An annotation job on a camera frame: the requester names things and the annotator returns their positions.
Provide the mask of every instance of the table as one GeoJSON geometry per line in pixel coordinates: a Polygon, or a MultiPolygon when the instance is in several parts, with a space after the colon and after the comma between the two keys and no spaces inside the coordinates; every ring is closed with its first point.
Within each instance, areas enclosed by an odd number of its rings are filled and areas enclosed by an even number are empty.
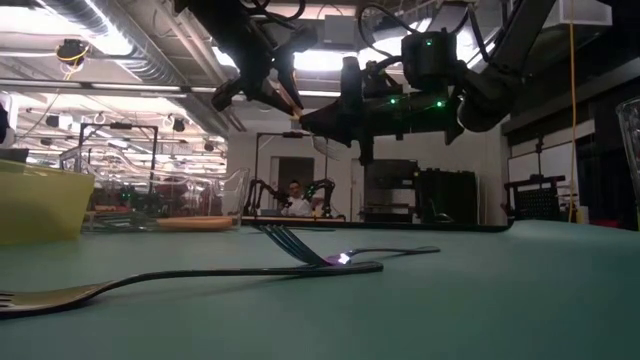
{"type": "MultiPolygon", "coordinates": [[[[0,321],[1,359],[638,359],[640,235],[526,221],[503,233],[296,231],[322,255],[435,245],[384,272],[139,284],[0,321]]],[[[374,259],[376,255],[363,255],[374,259]]],[[[251,228],[0,248],[0,288],[296,262],[251,228]]]]}

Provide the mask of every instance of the wall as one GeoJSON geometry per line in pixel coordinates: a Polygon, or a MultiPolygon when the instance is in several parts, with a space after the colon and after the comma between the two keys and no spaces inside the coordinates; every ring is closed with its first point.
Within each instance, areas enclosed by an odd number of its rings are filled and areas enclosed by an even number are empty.
{"type": "MultiPolygon", "coordinates": [[[[499,129],[500,127],[496,126],[492,131],[483,134],[465,133],[451,146],[445,146],[442,133],[406,135],[404,141],[396,141],[394,137],[381,137],[376,139],[374,157],[376,159],[414,159],[418,160],[423,169],[440,168],[475,172],[480,177],[481,183],[481,221],[487,224],[505,224],[506,218],[500,204],[506,201],[502,184],[507,177],[508,152],[506,141],[500,135],[499,129]]],[[[268,136],[263,136],[261,144],[268,139],[268,136]]],[[[253,175],[255,145],[255,134],[232,134],[229,138],[227,159],[229,171],[247,167],[251,169],[253,175]]],[[[311,146],[309,138],[274,137],[270,140],[259,153],[259,178],[270,178],[270,163],[274,156],[313,157],[316,179],[324,176],[324,155],[311,146]]],[[[352,149],[344,148],[340,161],[329,159],[328,164],[328,177],[336,182],[333,205],[340,213],[347,216],[351,205],[351,164],[352,160],[358,156],[359,149],[354,144],[352,149]]],[[[267,205],[266,196],[261,204],[267,205]]]]}

